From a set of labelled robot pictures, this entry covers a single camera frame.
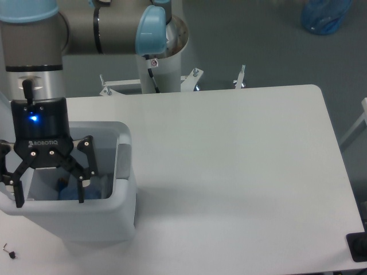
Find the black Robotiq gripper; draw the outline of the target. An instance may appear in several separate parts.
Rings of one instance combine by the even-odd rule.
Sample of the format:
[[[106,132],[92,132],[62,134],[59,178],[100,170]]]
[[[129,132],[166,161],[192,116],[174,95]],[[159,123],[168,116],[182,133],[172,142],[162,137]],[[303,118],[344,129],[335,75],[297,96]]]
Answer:
[[[73,140],[69,130],[66,98],[34,101],[28,104],[25,100],[11,102],[15,144],[1,140],[1,182],[13,188],[15,204],[21,208],[25,203],[21,176],[31,167],[62,167],[77,180],[77,198],[79,203],[85,201],[83,182],[98,176],[94,138],[91,135],[79,140],[76,148],[85,155],[87,164],[80,164],[70,153]],[[6,155],[10,151],[22,159],[14,172],[8,172]],[[59,153],[58,163],[49,152]]]

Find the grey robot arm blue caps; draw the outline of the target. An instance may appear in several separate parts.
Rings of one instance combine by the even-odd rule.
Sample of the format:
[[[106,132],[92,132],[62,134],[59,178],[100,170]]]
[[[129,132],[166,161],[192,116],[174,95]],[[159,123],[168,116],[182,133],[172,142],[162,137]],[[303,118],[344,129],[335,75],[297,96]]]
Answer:
[[[56,1],[2,1],[1,41],[11,81],[15,141],[1,141],[1,182],[15,205],[25,202],[27,169],[59,168],[84,182],[98,174],[92,136],[74,140],[63,82],[65,54],[137,54],[166,50],[170,1],[90,1],[88,10],[60,11]]]

